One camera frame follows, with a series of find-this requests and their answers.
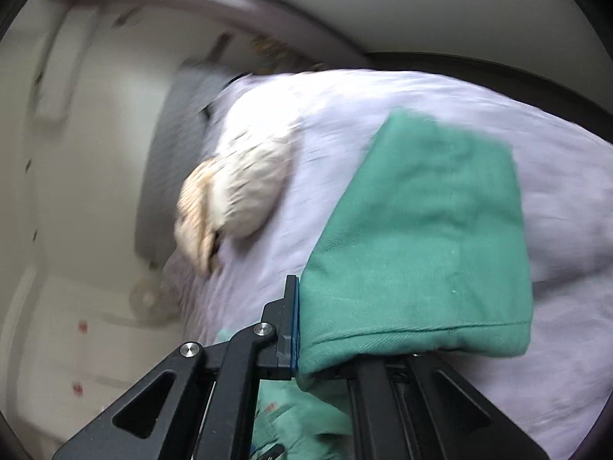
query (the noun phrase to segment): metal screw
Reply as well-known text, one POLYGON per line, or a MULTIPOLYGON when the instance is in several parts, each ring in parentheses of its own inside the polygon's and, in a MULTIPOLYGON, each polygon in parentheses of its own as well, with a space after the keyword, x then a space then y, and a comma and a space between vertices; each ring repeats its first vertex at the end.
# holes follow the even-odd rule
POLYGON ((257 335, 268 335, 272 332, 272 325, 270 323, 258 323, 253 327, 253 331, 257 335))
POLYGON ((181 355, 185 356, 185 358, 191 358, 192 356, 200 353, 200 346, 195 342, 186 342, 183 346, 181 346, 181 355))

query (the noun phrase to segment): laundry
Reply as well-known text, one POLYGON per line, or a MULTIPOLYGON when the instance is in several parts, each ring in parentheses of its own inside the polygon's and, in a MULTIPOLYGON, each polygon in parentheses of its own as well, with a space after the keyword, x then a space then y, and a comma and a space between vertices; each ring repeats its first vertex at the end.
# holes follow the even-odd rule
MULTIPOLYGON (((602 354, 610 345, 612 326, 607 301, 612 249, 604 232, 613 195, 608 176, 613 174, 611 145, 571 122, 491 90, 418 72, 246 76, 212 104, 211 132, 222 130, 229 110, 246 90, 268 82, 283 83, 300 100, 292 173, 260 232, 222 239, 220 274, 194 278, 182 255, 173 255, 167 263, 165 281, 181 299, 187 337, 210 345, 218 342, 222 330, 231 335, 257 323, 262 307, 283 295, 279 278, 302 276, 375 134, 390 110, 402 106, 513 149, 535 282, 531 343, 519 358, 468 353, 445 358, 453 357, 454 367, 552 458, 566 460, 610 393, 603 376, 610 374, 611 363, 602 354), (568 330, 571 326, 581 327, 580 332, 568 330), (586 396, 585 410, 569 415, 571 404, 586 396)), ((203 147, 207 156, 215 150, 212 142, 203 147)))
POLYGON ((219 267, 215 258, 218 231, 211 223, 208 205, 216 164, 214 159, 200 164, 185 180, 177 203, 177 247, 201 276, 211 274, 219 267))
POLYGON ((248 237, 270 216, 292 169, 298 99, 283 84, 247 91, 224 123, 209 194, 215 227, 248 237))
POLYGON ((360 354, 523 355, 532 320, 510 149, 394 110, 300 282, 300 372, 360 354))

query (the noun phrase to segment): green towel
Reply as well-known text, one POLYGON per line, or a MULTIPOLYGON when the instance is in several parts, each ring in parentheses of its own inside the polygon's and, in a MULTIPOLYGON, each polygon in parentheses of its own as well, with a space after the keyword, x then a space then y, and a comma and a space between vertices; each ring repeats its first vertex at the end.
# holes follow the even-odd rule
POLYGON ((394 110, 302 274, 300 372, 359 354, 521 355, 532 314, 509 148, 394 110))
POLYGON ((351 434, 346 389, 344 381, 321 382, 311 394, 294 380, 260 382, 252 457, 280 443, 286 450, 281 460, 342 460, 342 437, 351 434))

